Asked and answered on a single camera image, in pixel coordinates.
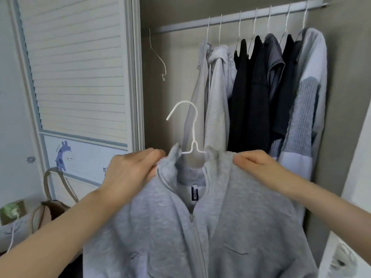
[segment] hand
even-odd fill
[[[305,181],[300,176],[286,170],[262,150],[235,154],[233,156],[233,162],[270,189],[290,198],[293,197],[291,195],[295,190],[293,188]]]
[[[164,156],[163,150],[153,148],[114,156],[97,191],[109,205],[120,209],[156,175],[156,163]]]

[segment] hanger hook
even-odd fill
[[[157,52],[155,52],[155,50],[153,49],[153,47],[152,47],[152,42],[151,42],[151,29],[148,28],[148,31],[150,32],[150,48],[151,48],[151,50],[152,50],[152,51],[157,55],[157,57],[161,60],[161,62],[162,62],[163,65],[164,65],[164,68],[165,68],[165,74],[163,73],[163,74],[162,74],[162,77],[163,77],[163,81],[165,81],[165,77],[164,77],[164,76],[166,76],[166,65],[165,65],[164,61],[162,60],[162,58],[160,58],[160,56],[157,54]]]
[[[250,51],[251,43],[253,42],[253,39],[255,37],[256,17],[257,17],[257,8],[255,10],[255,18],[254,18],[254,33],[253,33],[253,37],[251,37],[251,41],[250,41],[250,44],[248,46],[248,53]]]
[[[205,151],[201,151],[199,148],[198,148],[198,143],[197,143],[197,140],[196,140],[196,134],[195,134],[195,124],[196,124],[196,121],[197,121],[197,116],[198,116],[198,111],[197,111],[197,107],[196,105],[194,105],[193,102],[190,102],[188,100],[182,100],[181,102],[178,102],[177,104],[175,104],[175,106],[173,107],[173,110],[170,112],[169,116],[166,118],[166,121],[169,121],[171,115],[174,113],[175,109],[178,107],[178,105],[182,104],[182,103],[190,103],[194,109],[195,109],[195,116],[194,116],[194,120],[193,120],[193,125],[192,125],[192,144],[191,144],[191,151],[187,151],[187,152],[182,152],[182,154],[190,154],[192,153],[193,151],[193,145],[196,144],[196,150],[200,153],[206,153]]]
[[[237,51],[238,41],[240,40],[240,38],[241,38],[241,11],[240,11],[240,20],[238,23],[238,40],[237,40],[237,45],[236,45],[236,51]]]
[[[291,7],[291,4],[289,5],[289,9],[287,11],[287,14],[286,14],[286,25],[285,25],[285,32],[283,32],[283,35],[281,37],[281,40],[279,41],[279,44],[281,45],[281,41],[283,39],[283,37],[285,36],[285,34],[287,33],[287,24],[289,22],[289,16],[290,16],[290,7]]]
[[[269,24],[271,22],[271,9],[272,9],[272,6],[269,7],[267,36],[268,36],[268,34],[270,32],[270,30],[269,30]]]
[[[207,32],[206,32],[206,42],[207,42],[207,39],[208,39],[208,29],[210,27],[210,17],[209,17],[209,23],[207,24]]]
[[[305,12],[304,12],[304,18],[303,18],[303,29],[305,28],[306,14],[308,13],[308,2],[309,2],[309,0],[307,0],[306,3],[305,3]]]
[[[221,21],[223,19],[223,14],[220,15],[220,25],[219,25],[219,46],[220,46],[220,30],[221,30]]]

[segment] white door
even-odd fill
[[[99,186],[144,147],[139,0],[10,2],[45,169]]]

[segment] cartoon giraffe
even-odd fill
[[[57,158],[55,159],[55,162],[57,163],[57,168],[60,170],[66,171],[66,166],[63,161],[63,153],[65,152],[71,152],[71,147],[68,146],[67,141],[62,142],[62,147],[58,150]],[[68,154],[67,156],[68,160],[73,160],[73,154]]]

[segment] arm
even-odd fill
[[[371,264],[371,214],[291,173],[261,150],[236,154],[233,162],[267,187],[298,201]]]
[[[83,244],[155,176],[165,153],[116,155],[102,185],[0,258],[2,277],[58,277]]]

